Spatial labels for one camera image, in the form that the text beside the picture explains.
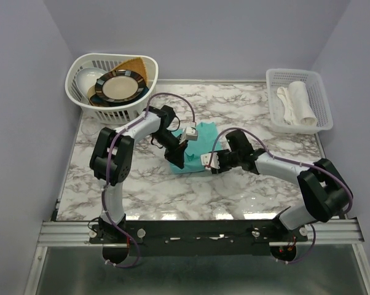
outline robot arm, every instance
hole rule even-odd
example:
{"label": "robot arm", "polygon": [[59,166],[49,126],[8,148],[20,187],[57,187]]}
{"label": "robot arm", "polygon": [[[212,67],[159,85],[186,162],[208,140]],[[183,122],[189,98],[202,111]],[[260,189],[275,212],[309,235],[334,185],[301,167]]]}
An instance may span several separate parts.
{"label": "robot arm", "polygon": [[[242,167],[245,171],[274,176],[300,187],[304,203],[282,211],[275,218],[282,229],[293,230],[314,221],[327,222],[348,205],[344,189],[318,170],[273,159],[264,149],[254,150],[241,130],[228,133],[226,139],[231,151],[214,152],[210,167],[211,153],[202,155],[202,164],[213,174]],[[320,159],[311,164],[330,172],[344,183],[329,160]]]}
{"label": "robot arm", "polygon": [[[143,112],[139,118],[144,118],[140,123],[132,126],[132,122],[119,127],[115,130],[104,128],[99,134],[90,160],[90,168],[94,176],[98,179],[106,179],[106,167],[108,161],[108,149],[115,135],[122,130],[126,130],[116,141],[116,152],[113,153],[110,163],[110,186],[105,193],[107,209],[112,220],[118,224],[125,217],[122,206],[122,185],[130,172],[134,146],[145,137],[152,135],[163,147],[166,148],[165,158],[174,165],[184,167],[184,151],[187,148],[188,140],[197,139],[197,131],[188,127],[178,138],[171,131],[167,130],[176,114],[173,108],[163,106],[161,109],[149,107],[149,112],[145,116]],[[100,218],[106,223],[110,223],[107,215],[103,212]]]}

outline laundry basket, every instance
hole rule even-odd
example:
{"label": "laundry basket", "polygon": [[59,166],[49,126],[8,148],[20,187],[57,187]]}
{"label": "laundry basket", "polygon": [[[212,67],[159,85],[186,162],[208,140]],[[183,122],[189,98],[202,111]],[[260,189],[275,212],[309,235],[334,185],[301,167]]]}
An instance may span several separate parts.
{"label": "laundry basket", "polygon": [[[91,106],[87,99],[81,95],[76,86],[76,75],[81,69],[95,67],[110,71],[119,63],[135,57],[141,57],[146,65],[149,91],[144,97],[125,106],[101,108],[99,106]],[[143,55],[89,53],[79,57],[73,63],[72,67],[70,67],[65,80],[65,91],[69,99],[79,105],[87,115],[95,117],[103,124],[124,125],[138,117],[146,107],[148,98],[154,94],[158,72],[158,64],[151,57]]]}
{"label": "laundry basket", "polygon": [[[282,133],[315,134],[333,127],[325,87],[318,73],[300,69],[269,69],[266,73],[267,93],[272,129]],[[294,81],[303,81],[307,87],[309,104],[318,119],[317,126],[289,125],[283,119],[285,108],[277,96],[279,87],[287,87]]]}

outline towel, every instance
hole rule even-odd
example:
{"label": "towel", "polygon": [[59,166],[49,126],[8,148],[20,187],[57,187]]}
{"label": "towel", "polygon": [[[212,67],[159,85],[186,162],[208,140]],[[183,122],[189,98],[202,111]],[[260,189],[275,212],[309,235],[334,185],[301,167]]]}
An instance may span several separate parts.
{"label": "towel", "polygon": [[295,81],[288,88],[279,87],[277,96],[285,108],[283,119],[289,125],[316,126],[318,119],[309,105],[307,87],[304,82]]}
{"label": "towel", "polygon": [[[180,169],[176,165],[170,163],[171,171],[174,174],[182,173],[193,173],[204,171],[205,168],[202,165],[200,156],[211,152],[212,145],[218,136],[218,130],[216,129],[215,123],[199,123],[196,126],[196,130],[199,132],[197,141],[188,141],[187,148],[184,152],[184,168]],[[175,136],[182,134],[182,130],[172,132]],[[215,150],[222,149],[219,142],[216,143]]]}

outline lavender wall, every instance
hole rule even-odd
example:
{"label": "lavender wall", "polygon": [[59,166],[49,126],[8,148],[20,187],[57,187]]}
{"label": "lavender wall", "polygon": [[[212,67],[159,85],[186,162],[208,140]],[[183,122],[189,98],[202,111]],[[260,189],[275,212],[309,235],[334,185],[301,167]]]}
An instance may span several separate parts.
{"label": "lavender wall", "polygon": [[41,0],[0,1],[0,294],[23,294],[61,186],[79,118],[63,86],[72,61]]}
{"label": "lavender wall", "polygon": [[353,190],[370,262],[370,0],[350,3],[313,68],[334,119],[321,141]]}
{"label": "lavender wall", "polygon": [[310,69],[349,0],[44,0],[75,55],[154,57],[164,79]]}

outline white marble surface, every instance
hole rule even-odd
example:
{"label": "white marble surface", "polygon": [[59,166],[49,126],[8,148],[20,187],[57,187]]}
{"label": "white marble surface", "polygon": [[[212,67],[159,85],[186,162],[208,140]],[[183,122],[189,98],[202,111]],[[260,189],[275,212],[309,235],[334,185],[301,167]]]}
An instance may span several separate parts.
{"label": "white marble surface", "polygon": [[[270,129],[265,84],[158,85],[157,91],[186,97],[195,108],[197,122],[215,122],[219,131],[233,126],[252,131],[276,155],[301,161],[320,157],[313,135],[274,133]],[[183,122],[190,122],[192,114],[185,103],[168,97],[156,98],[152,105],[163,104],[174,107]],[[227,147],[224,138],[221,142]],[[61,196],[59,221],[90,220],[100,214],[100,188],[89,169],[92,151],[93,143],[79,131]],[[302,199],[296,186],[241,168],[214,176],[207,172],[173,175],[163,153],[151,146],[149,139],[135,147],[132,170],[124,182],[127,219],[273,218]]]}

